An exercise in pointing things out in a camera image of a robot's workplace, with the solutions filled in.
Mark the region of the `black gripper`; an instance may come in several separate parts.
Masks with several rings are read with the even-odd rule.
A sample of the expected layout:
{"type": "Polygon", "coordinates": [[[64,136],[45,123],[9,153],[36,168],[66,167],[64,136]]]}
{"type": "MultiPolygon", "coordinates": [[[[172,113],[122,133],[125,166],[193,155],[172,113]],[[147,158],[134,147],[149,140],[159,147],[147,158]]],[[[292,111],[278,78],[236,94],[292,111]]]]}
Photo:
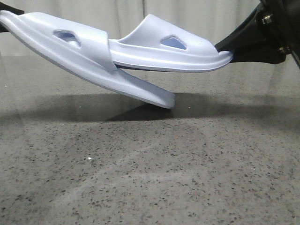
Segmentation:
{"type": "Polygon", "coordinates": [[[291,54],[300,60],[300,2],[262,0],[245,21],[215,45],[220,51],[234,52],[231,63],[262,62],[279,64],[291,54]],[[242,48],[265,40],[258,48],[242,48]]]}

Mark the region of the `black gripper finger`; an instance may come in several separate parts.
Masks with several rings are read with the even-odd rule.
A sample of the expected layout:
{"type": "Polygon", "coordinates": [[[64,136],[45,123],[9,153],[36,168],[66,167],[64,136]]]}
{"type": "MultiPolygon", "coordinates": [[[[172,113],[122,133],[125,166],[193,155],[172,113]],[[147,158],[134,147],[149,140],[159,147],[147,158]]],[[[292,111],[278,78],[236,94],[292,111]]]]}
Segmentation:
{"type": "Polygon", "coordinates": [[[25,13],[23,10],[17,9],[15,7],[12,7],[12,6],[9,6],[7,4],[5,4],[5,11],[12,12],[16,15],[23,15],[25,13]]]}
{"type": "Polygon", "coordinates": [[[0,22],[0,33],[6,33],[9,32],[9,30],[7,29],[7,26],[5,23],[0,22]]]}

